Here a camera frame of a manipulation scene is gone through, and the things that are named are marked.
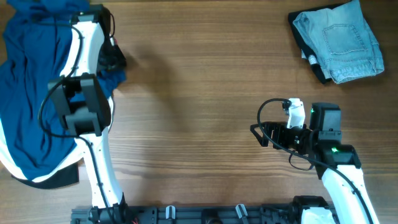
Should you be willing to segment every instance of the blue denim fabric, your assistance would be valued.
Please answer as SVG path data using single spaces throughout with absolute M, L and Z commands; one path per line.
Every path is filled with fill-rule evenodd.
M 379 43 L 362 15 L 359 0 L 334 9 L 302 12 L 293 24 L 317 55 L 325 77 L 337 84 L 384 71 Z

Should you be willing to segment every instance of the blue cloth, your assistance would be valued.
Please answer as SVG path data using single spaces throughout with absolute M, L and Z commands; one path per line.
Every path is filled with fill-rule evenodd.
M 362 15 L 359 0 L 334 9 L 302 12 L 293 24 L 315 52 L 325 77 L 336 83 L 384 71 L 379 43 Z
M 24 175 L 32 180 L 49 174 L 76 146 L 74 139 L 50 138 L 39 128 L 37 113 L 47 94 L 47 83 L 59 77 L 72 42 L 72 30 L 66 27 L 41 26 L 55 22 L 53 15 L 67 18 L 89 8 L 86 0 L 8 0 L 15 9 L 3 34 L 7 61 L 0 67 L 0 118 L 8 150 Z M 99 83 L 106 97 L 111 96 L 125 73 L 103 72 Z M 61 126 L 53 103 L 43 112 L 44 124 L 53 133 L 68 134 Z

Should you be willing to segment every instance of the wood grain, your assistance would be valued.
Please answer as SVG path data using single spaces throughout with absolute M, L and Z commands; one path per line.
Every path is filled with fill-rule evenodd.
M 300 58 L 287 14 L 329 3 L 105 3 L 130 62 L 127 81 L 114 91 L 109 137 L 128 204 L 258 205 L 289 202 L 294 195 L 330 199 L 314 171 L 291 168 L 287 154 L 261 148 L 249 132 L 263 101 L 299 97 L 307 113 L 316 101 L 340 105 L 343 142 L 359 154 L 379 220 L 397 223 L 398 2 L 361 1 L 386 71 L 324 86 Z M 11 12 L 0 6 L 0 14 L 7 13 L 0 18 L 1 30 Z M 0 47 L 3 62 L 3 42 Z M 267 107 L 262 118 L 285 120 L 278 104 Z M 308 166 L 299 159 L 294 163 Z M 77 185 L 37 190 L 12 180 L 3 168 L 2 223 L 68 223 L 71 209 L 91 202 L 84 166 L 80 171 Z

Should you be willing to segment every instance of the robotic arm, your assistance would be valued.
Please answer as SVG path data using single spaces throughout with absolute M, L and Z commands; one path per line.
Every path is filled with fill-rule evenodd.
M 62 83 L 50 93 L 62 126 L 71 135 L 79 136 L 76 143 L 81 144 L 83 148 L 86 142 L 81 140 L 82 138 L 91 144 L 91 148 L 83 152 L 83 158 L 91 184 L 92 208 L 83 218 L 73 219 L 71 223 L 136 223 L 131 209 L 124 200 L 123 191 L 112 167 L 108 142 L 111 110 L 96 79 L 102 69 L 124 68 L 126 59 L 113 37 L 108 37 L 110 12 L 102 5 L 93 6 L 89 12 L 74 15 L 71 24 L 80 34 L 73 32 L 68 61 L 62 74 L 72 72 L 73 75 L 61 76 L 49 83 L 49 90 Z M 84 100 L 71 100 L 79 93 L 83 94 Z M 318 178 L 323 181 L 333 200 L 340 223 L 378 224 L 379 221 L 364 186 L 358 155 L 353 146 L 341 144 L 339 107 L 328 103 L 314 103 L 309 129 L 304 124 L 305 112 L 302 101 L 296 98 L 284 100 L 282 107 L 289 115 L 287 122 L 267 121 L 251 126 L 251 132 L 261 146 L 267 147 L 271 141 L 276 149 L 286 151 L 292 148 L 300 155 L 308 154 L 317 170 Z M 255 131 L 256 128 L 262 130 L 262 136 Z M 327 164 L 331 169 L 321 166 L 321 163 Z M 363 201 L 352 185 L 335 170 L 340 171 L 352 182 Z M 203 211 L 202 215 L 204 213 L 210 213 L 211 217 L 218 216 L 214 212 Z M 244 205 L 238 205 L 236 213 L 244 224 L 253 223 L 247 218 L 248 213 Z M 175 207 L 168 207 L 165 217 L 169 223 L 173 223 L 176 218 L 178 220 Z M 203 222 L 207 223 L 206 218 L 202 217 Z M 289 222 L 335 223 L 335 219 L 323 198 L 296 196 L 289 208 Z

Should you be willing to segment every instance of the white fabric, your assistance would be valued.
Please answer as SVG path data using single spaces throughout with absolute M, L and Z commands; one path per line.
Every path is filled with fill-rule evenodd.
M 108 103 L 109 106 L 111 107 L 111 113 L 112 113 L 112 120 L 111 120 L 111 125 L 113 122 L 113 99 L 112 97 L 108 98 Z M 41 177 L 36 177 L 33 179 L 33 182 L 41 182 L 45 181 L 51 176 L 56 173 L 56 171 L 63 169 L 71 164 L 74 164 L 75 162 L 79 161 L 83 157 L 83 151 L 85 150 L 86 146 L 77 144 L 76 142 L 76 147 L 72 150 L 69 155 L 63 159 L 61 163 L 49 174 L 41 176 Z M 3 163 L 3 165 L 7 168 L 7 170 L 14 176 L 17 177 L 18 179 L 22 180 L 27 180 L 25 175 L 22 173 L 21 168 L 19 168 L 14 160 L 12 159 L 10 152 L 8 151 L 7 143 L 6 143 L 6 137 L 4 135 L 4 130 L 2 128 L 2 123 L 0 119 L 0 161 Z

